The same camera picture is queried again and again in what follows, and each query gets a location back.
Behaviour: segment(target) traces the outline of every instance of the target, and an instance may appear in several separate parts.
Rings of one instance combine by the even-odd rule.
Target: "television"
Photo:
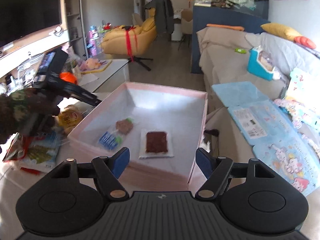
[[[0,47],[58,24],[60,0],[0,0]]]

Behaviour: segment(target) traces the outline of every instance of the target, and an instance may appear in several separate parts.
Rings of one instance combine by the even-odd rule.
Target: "cabinet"
[[[87,59],[89,56],[85,40],[81,0],[65,0],[65,11],[70,46],[73,46],[76,54]]]

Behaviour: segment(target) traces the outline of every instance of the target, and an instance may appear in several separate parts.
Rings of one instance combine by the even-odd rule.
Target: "floor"
[[[183,43],[179,51],[178,46],[178,42],[158,37],[143,55],[154,59],[143,61],[152,70],[130,63],[130,81],[205,91],[203,75],[190,73],[191,46]]]

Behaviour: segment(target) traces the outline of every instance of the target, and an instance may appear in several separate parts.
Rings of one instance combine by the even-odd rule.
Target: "yellow armchair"
[[[141,58],[138,56],[143,55],[149,48],[151,43],[157,36],[155,20],[155,9],[149,10],[150,17],[146,19],[141,26],[136,25],[134,29],[129,31],[131,50],[133,55],[133,61],[137,62],[148,71],[151,69],[145,65],[141,60],[153,60],[151,58]],[[122,29],[122,26],[111,30],[103,37],[101,47],[106,54],[120,54],[127,55],[127,42],[126,42],[126,30]]]

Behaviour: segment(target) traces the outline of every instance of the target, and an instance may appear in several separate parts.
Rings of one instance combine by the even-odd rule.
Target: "open box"
[[[149,190],[186,190],[206,114],[206,92],[127,82],[84,118],[68,138],[72,147],[92,158],[112,156],[115,152],[97,142],[108,127],[130,117],[134,127],[121,145],[129,148],[130,163],[121,179],[143,188],[149,185]],[[142,129],[169,132],[174,157],[139,159]]]

